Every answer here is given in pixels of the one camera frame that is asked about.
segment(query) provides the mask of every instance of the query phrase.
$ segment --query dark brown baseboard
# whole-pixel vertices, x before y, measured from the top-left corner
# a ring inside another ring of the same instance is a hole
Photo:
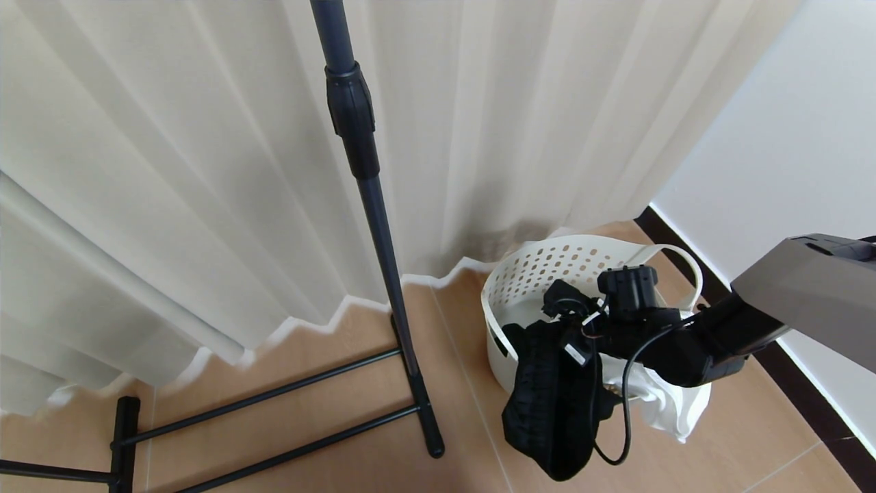
[[[636,218],[636,224],[654,243],[675,245],[696,259],[696,263],[703,271],[703,297],[706,301],[715,303],[730,294],[717,275],[651,207],[645,209],[642,215]],[[693,283],[693,273],[690,272],[688,263],[674,252],[666,251],[666,255]],[[758,351],[754,357],[806,419],[818,438],[824,442],[861,491],[876,491],[876,458],[867,452],[858,437],[851,432],[833,406],[794,364],[785,350],[774,342],[762,351]]]

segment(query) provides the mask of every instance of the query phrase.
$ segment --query white wall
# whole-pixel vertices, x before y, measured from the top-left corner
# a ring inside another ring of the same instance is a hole
[[[653,206],[732,279],[787,236],[876,234],[875,196],[876,2],[808,1]],[[876,375],[782,341],[876,455]]]

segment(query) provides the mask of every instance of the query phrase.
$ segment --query white plastic basket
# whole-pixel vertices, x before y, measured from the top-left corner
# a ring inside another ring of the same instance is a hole
[[[604,236],[580,234],[524,245],[501,261],[481,291],[481,305],[487,320],[490,367],[502,388],[509,394],[514,389],[518,360],[517,352],[502,332],[502,326],[516,323],[526,327],[538,319],[547,320],[541,312],[542,296],[554,279],[568,282],[586,296],[601,297],[597,288],[599,273],[607,268],[643,264],[663,249],[680,254],[694,271],[696,286],[678,306],[682,311],[692,311],[703,290],[703,275],[693,257],[677,246],[639,245]],[[665,303],[659,293],[657,298],[659,303]],[[503,354],[498,344],[504,347],[507,355]]]

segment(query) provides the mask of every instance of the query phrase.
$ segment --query curtain fold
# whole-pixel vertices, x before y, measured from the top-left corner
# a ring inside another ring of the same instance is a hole
[[[349,0],[402,271],[638,215],[798,3]],[[22,0],[0,27],[4,409],[385,300],[307,2]]]

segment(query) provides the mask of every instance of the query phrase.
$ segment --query black cloth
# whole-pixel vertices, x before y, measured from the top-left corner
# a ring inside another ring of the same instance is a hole
[[[620,403],[601,384],[598,356],[580,366],[563,350],[567,330],[563,322],[544,321],[526,330],[517,324],[503,327],[518,355],[514,391],[502,412],[505,440],[555,481],[568,480],[587,464],[599,421],[610,418]]]

